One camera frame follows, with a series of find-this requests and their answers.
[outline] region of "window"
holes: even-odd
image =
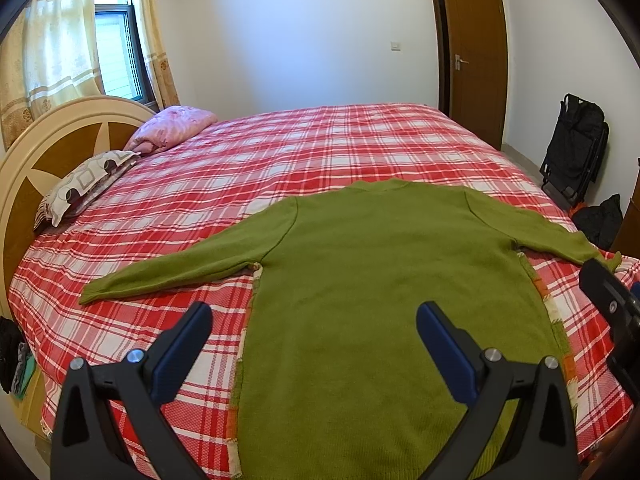
[[[131,0],[95,0],[95,35],[105,93],[151,102]]]

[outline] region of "door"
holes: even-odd
[[[508,65],[502,0],[444,2],[443,34],[448,32],[449,36],[449,116],[500,150]]]

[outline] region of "plaid bedspread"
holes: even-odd
[[[355,105],[263,114],[214,124],[143,159],[76,222],[34,242],[9,300],[47,377],[43,422],[52,428],[65,371],[148,348],[194,300],[211,304],[214,327],[180,393],[162,409],[211,478],[229,478],[225,423],[234,357],[251,294],[242,275],[197,288],[81,308],[82,286],[131,262],[189,247],[288,195],[391,177],[464,185],[575,230],[518,168],[437,110],[421,105]],[[578,268],[527,253],[561,311],[578,371],[578,446],[587,450],[631,409],[606,368],[608,326],[578,290]],[[640,279],[626,258],[617,276]],[[138,468],[154,476],[123,408],[114,412]]]

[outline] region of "headboard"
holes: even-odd
[[[0,314],[12,318],[7,292],[33,242],[38,204],[58,180],[89,157],[121,150],[154,112],[128,99],[70,101],[38,118],[0,162]]]

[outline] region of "yellow curtain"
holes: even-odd
[[[156,0],[132,0],[146,72],[161,110],[179,105],[178,92],[162,46]]]
[[[52,108],[102,90],[94,0],[31,0],[0,46],[5,148]]]

